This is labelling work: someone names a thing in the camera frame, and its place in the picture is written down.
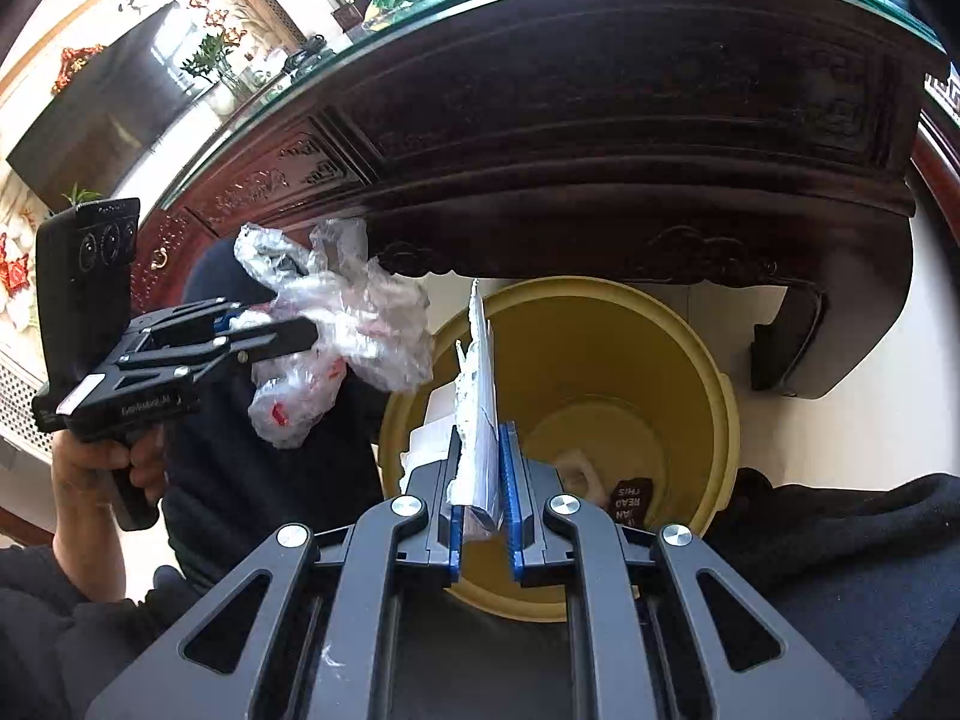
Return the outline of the person's left hand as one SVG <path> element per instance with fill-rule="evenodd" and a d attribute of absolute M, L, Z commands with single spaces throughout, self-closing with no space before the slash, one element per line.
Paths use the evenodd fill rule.
<path fill-rule="evenodd" d="M 158 504 L 167 488 L 164 427 L 151 427 L 132 447 L 112 439 L 82 442 L 70 431 L 53 436 L 52 488 L 59 507 L 106 504 L 112 472 L 124 472 L 149 504 Z"/>

